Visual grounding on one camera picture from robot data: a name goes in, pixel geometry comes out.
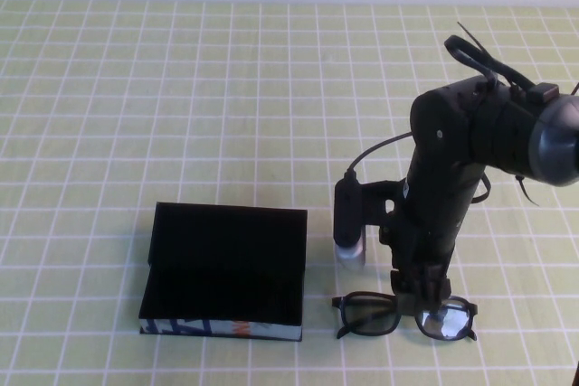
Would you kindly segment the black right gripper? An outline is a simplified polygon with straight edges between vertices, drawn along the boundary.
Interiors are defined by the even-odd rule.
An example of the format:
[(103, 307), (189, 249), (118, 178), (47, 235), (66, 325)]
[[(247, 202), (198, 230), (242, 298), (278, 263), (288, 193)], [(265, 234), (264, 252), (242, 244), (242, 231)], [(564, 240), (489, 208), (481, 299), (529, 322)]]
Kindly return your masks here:
[(436, 221), (433, 227), (422, 225), (401, 208), (388, 212), (380, 226), (380, 242), (392, 251), (390, 271), (394, 294), (415, 297), (422, 288), (422, 308), (438, 310), (451, 295), (447, 277), (455, 249), (458, 229)]

